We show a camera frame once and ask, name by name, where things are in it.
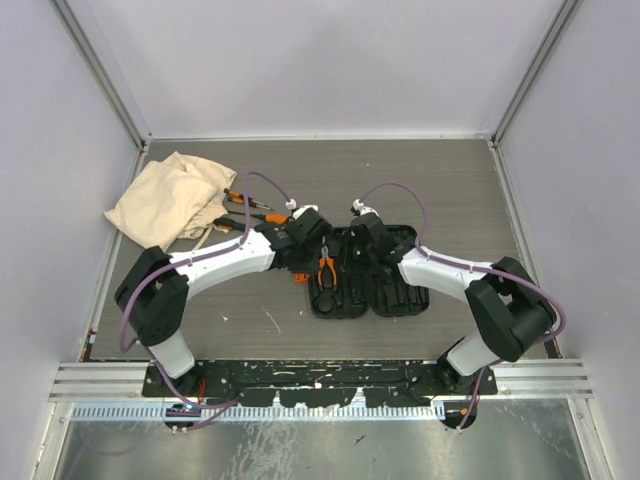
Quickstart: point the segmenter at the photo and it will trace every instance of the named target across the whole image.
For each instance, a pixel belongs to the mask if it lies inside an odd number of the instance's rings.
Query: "beige cloth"
[[[236,172],[219,163],[174,152],[149,162],[105,216],[145,248],[163,250],[176,238],[197,238],[227,211],[224,189]]]

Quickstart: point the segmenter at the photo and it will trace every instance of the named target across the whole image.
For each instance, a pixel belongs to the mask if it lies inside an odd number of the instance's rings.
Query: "tool tray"
[[[413,243],[416,231],[408,225],[387,225],[398,242]],[[407,285],[398,272],[377,274],[351,260],[349,228],[334,228],[327,238],[329,257],[333,259],[337,286],[323,288],[318,275],[308,281],[311,310],[320,318],[358,318],[369,306],[381,317],[417,315],[429,307],[429,290]]]

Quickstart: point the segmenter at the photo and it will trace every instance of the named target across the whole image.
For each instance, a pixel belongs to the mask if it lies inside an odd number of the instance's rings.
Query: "pliers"
[[[322,254],[322,258],[320,259],[320,271],[318,272],[318,285],[320,285],[323,289],[326,287],[333,287],[334,290],[338,288],[338,274],[336,273],[336,269],[333,266],[333,258],[329,257],[329,246],[324,245],[322,250],[320,250]],[[331,272],[331,284],[326,285],[325,278],[327,271]]]

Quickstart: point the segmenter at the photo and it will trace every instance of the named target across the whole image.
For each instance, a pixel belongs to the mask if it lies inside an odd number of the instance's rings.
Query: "open tool case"
[[[387,225],[387,230],[396,236],[398,242],[413,244],[416,231],[408,225]],[[424,287],[407,285],[400,274],[395,272],[372,271],[361,267],[355,260],[361,254],[350,243],[350,229],[334,228],[325,239],[329,258],[333,260],[337,276],[336,285],[323,286],[319,275],[312,275],[308,281],[309,302],[313,313],[320,318],[357,318],[367,308],[381,317],[402,317],[416,315],[429,307],[429,290]]]

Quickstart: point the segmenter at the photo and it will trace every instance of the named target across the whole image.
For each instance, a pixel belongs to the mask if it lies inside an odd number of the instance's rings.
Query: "hand tool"
[[[223,228],[223,229],[225,229],[227,231],[238,230],[240,232],[244,232],[244,229],[245,229],[245,224],[244,223],[236,222],[235,220],[233,220],[232,218],[229,218],[229,217],[216,218],[213,221],[213,224],[216,227]]]
[[[322,288],[325,287],[333,287],[334,290],[338,288],[338,275],[336,274],[336,269],[333,266],[333,258],[329,256],[329,246],[325,243],[320,250],[322,254],[322,258],[320,259],[320,271],[318,272],[318,283]],[[325,278],[327,270],[331,272],[331,285],[326,285]]]
[[[227,194],[227,200],[238,205],[244,205],[244,195],[228,188],[224,189],[224,193]],[[257,202],[253,198],[249,197],[249,206],[253,208],[263,208],[264,210],[273,210],[269,205],[262,202]]]
[[[233,210],[227,210],[227,213],[231,215],[244,215],[244,212],[235,212]],[[251,218],[257,218],[258,220],[262,220],[267,223],[275,223],[278,225],[285,225],[291,217],[288,215],[280,215],[278,213],[250,213],[249,216]]]

